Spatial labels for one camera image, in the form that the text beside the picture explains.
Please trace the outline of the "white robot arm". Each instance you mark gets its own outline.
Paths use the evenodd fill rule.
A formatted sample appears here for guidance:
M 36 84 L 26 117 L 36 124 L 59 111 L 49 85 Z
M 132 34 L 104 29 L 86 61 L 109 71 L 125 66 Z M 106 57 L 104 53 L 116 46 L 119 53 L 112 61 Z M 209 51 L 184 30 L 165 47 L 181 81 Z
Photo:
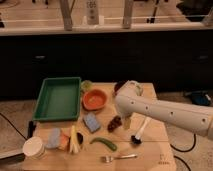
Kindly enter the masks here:
M 121 118 L 138 113 L 213 140 L 213 107 L 144 97 L 140 84 L 133 80 L 116 91 L 114 104 Z

